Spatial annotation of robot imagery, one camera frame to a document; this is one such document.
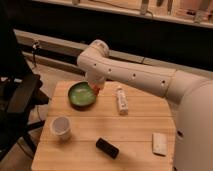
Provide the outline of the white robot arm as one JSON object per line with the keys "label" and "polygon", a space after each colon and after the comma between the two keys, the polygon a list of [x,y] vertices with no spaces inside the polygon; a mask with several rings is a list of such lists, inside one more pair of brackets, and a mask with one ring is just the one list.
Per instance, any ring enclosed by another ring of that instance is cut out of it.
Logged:
{"label": "white robot arm", "polygon": [[86,80],[100,87],[107,79],[165,98],[178,106],[174,171],[213,171],[213,79],[177,69],[109,58],[109,47],[93,41],[77,58]]}

